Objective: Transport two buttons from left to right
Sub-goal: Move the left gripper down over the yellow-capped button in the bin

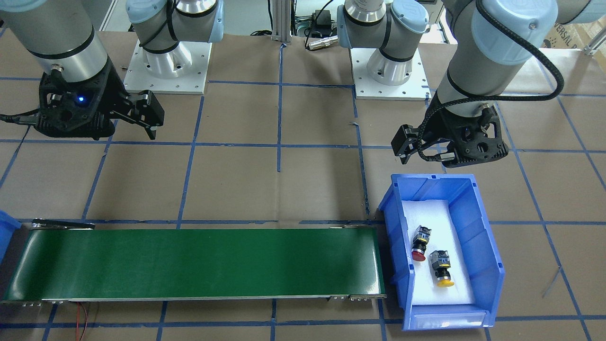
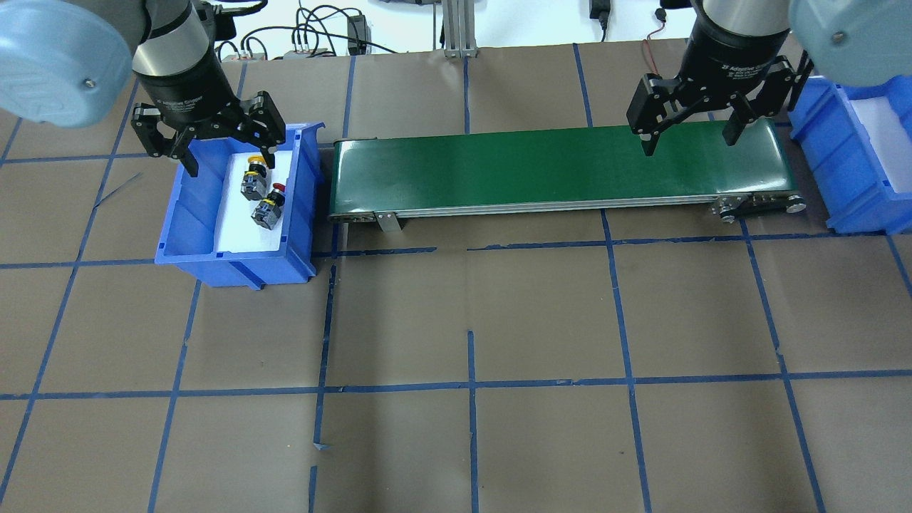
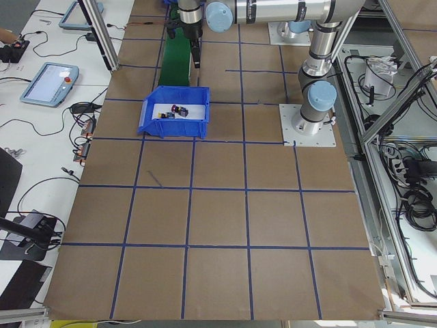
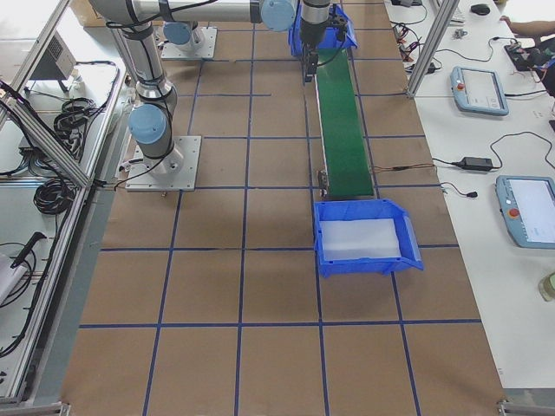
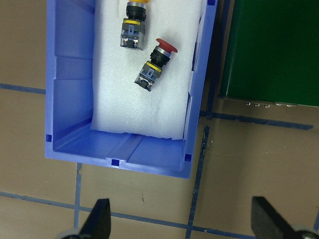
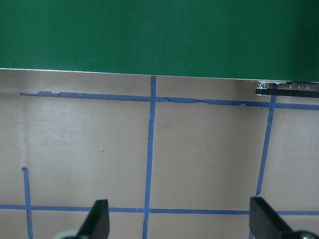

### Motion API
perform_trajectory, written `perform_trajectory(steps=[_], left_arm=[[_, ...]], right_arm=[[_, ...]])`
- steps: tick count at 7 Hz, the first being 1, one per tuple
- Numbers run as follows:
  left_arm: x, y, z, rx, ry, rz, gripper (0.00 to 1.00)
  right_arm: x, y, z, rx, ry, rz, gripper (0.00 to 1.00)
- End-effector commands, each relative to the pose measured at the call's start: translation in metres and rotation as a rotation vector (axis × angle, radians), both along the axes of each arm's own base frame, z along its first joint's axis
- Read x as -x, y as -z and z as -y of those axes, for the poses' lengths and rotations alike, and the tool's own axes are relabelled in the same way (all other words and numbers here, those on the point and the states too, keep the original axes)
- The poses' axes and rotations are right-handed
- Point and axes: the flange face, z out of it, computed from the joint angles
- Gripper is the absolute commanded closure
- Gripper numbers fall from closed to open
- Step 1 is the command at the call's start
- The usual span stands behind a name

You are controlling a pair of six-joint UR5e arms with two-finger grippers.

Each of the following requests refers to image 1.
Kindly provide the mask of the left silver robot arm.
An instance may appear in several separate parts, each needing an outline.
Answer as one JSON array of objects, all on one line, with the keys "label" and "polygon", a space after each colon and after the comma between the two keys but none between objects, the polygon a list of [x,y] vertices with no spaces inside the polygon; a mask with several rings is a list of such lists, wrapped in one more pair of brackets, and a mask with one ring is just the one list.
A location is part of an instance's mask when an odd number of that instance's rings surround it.
[{"label": "left silver robot arm", "polygon": [[[495,101],[547,101],[563,90],[558,68],[539,51],[556,23],[597,21],[603,0],[445,0],[446,21],[457,40],[441,83],[418,127],[402,125],[392,151],[402,164],[417,153],[427,162],[459,168],[508,155]],[[429,15],[415,0],[347,0],[338,8],[336,27],[344,48],[374,48],[373,78],[388,85],[387,66],[408,67],[425,33]],[[504,96],[524,63],[536,58],[556,80],[552,93]]]}]

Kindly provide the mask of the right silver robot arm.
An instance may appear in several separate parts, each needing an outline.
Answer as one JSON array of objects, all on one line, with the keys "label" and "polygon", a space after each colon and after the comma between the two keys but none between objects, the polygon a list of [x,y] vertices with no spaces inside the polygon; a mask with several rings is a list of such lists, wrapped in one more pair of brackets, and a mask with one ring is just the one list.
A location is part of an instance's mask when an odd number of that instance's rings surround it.
[{"label": "right silver robot arm", "polygon": [[[223,38],[222,0],[128,0],[142,65],[157,79],[194,72],[186,43]],[[130,93],[78,0],[3,0],[1,19],[32,54],[43,75],[39,108],[1,115],[6,123],[32,126],[52,138],[100,138],[115,133],[114,119],[143,127],[150,139],[165,112],[148,87]]]}]

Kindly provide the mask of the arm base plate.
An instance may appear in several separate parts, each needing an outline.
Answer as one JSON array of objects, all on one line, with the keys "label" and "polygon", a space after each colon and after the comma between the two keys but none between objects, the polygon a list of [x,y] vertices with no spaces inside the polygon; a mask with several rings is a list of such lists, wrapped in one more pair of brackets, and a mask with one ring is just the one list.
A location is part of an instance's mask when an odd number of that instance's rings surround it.
[{"label": "arm base plate", "polygon": [[155,94],[203,95],[212,46],[180,42],[164,54],[152,54],[136,46],[124,86],[130,93],[151,90]]},{"label": "arm base plate", "polygon": [[431,99],[420,52],[408,61],[388,60],[377,48],[350,49],[357,99]]}]

